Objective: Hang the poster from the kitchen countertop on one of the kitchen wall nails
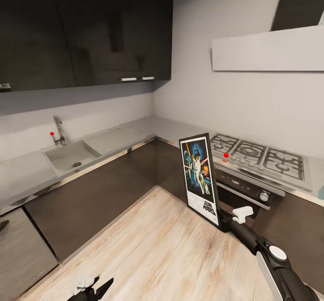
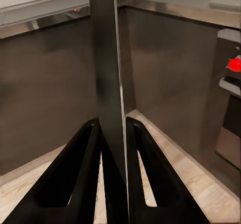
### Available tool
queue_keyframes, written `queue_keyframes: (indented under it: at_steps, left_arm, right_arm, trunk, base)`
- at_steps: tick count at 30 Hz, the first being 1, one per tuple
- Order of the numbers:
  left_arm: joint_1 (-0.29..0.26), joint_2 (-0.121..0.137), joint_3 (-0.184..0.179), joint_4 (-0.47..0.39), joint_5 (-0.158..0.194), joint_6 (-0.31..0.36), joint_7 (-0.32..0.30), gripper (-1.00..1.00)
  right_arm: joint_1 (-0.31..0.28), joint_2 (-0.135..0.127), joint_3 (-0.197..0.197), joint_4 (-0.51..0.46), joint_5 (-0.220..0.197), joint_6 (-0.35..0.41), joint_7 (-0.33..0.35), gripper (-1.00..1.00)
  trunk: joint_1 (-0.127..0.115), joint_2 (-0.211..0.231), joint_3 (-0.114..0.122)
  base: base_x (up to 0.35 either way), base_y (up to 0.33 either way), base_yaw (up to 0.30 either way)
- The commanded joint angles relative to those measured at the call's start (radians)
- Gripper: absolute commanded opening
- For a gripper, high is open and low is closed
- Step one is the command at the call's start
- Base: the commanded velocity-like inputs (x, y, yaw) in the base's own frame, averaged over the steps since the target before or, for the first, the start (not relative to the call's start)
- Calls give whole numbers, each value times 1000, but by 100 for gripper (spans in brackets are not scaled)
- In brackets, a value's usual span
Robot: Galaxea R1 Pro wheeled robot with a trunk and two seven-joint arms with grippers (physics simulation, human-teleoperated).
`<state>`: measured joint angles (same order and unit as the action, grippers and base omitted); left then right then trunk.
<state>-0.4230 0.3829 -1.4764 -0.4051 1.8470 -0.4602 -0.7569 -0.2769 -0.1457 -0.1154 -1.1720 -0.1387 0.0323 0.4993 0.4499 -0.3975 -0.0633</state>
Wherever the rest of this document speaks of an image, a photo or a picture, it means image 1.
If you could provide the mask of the poster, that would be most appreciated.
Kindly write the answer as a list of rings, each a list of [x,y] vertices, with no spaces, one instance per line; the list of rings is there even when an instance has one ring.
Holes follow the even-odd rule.
[[[209,133],[179,139],[187,207],[221,230]]]

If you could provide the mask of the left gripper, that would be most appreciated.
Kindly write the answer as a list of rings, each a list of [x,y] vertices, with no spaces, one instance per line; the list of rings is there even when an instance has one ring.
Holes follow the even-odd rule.
[[[95,284],[99,280],[99,276],[94,278]],[[110,285],[113,283],[114,278],[111,278],[109,281],[104,283],[101,287],[99,287],[96,290],[96,293],[94,291],[94,288],[88,287],[85,288],[83,292],[79,292],[77,295],[73,295],[70,299],[67,301],[99,301],[102,299],[102,297],[107,292]]]

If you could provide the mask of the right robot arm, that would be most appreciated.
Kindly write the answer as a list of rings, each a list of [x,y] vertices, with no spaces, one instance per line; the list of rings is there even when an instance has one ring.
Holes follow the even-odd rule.
[[[234,209],[235,216],[222,208],[216,209],[216,212],[222,220],[222,232],[231,231],[256,256],[275,301],[321,301],[315,291],[304,285],[292,270],[287,254],[246,225],[245,217],[253,214],[251,206]]]

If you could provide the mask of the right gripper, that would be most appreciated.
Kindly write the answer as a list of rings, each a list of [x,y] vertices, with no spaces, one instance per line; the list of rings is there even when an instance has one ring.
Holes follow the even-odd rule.
[[[252,229],[246,225],[246,223],[238,223],[233,220],[233,215],[220,208],[220,210],[216,209],[216,212],[220,216],[222,220],[221,230],[223,233],[227,233],[231,231],[242,243],[243,239],[249,232],[252,232]]]

